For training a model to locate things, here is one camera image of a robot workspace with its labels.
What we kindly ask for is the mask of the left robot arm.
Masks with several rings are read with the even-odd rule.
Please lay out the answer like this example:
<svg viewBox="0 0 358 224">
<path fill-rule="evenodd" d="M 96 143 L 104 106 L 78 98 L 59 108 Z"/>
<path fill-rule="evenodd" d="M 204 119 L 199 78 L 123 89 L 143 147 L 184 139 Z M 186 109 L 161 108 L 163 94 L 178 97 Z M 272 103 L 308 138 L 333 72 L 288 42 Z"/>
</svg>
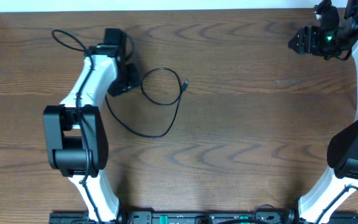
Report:
<svg viewBox="0 0 358 224">
<path fill-rule="evenodd" d="M 127 34 L 107 28 L 103 42 L 79 50 L 83 69 L 69 94 L 43 113 L 48 163 L 68 177 L 87 208 L 87 223 L 124 223 L 106 171 L 108 139 L 100 109 L 106 96 L 118 96 L 140 85 L 135 65 L 127 63 Z"/>
</svg>

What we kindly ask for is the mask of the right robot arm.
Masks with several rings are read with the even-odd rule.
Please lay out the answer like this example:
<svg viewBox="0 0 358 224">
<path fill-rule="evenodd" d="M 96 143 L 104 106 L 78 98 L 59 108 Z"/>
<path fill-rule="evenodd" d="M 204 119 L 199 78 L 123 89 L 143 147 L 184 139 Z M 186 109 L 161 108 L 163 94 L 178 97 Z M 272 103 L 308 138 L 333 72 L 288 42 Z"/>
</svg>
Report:
<svg viewBox="0 0 358 224">
<path fill-rule="evenodd" d="M 328 166 L 312 189 L 290 209 L 284 223 L 329 223 L 336 209 L 358 191 L 358 0 L 348 0 L 344 18 L 330 0 L 314 7 L 318 26 L 298 30 L 288 46 L 299 55 L 312 54 L 325 60 L 353 58 L 357 76 L 354 122 L 329 142 Z"/>
</svg>

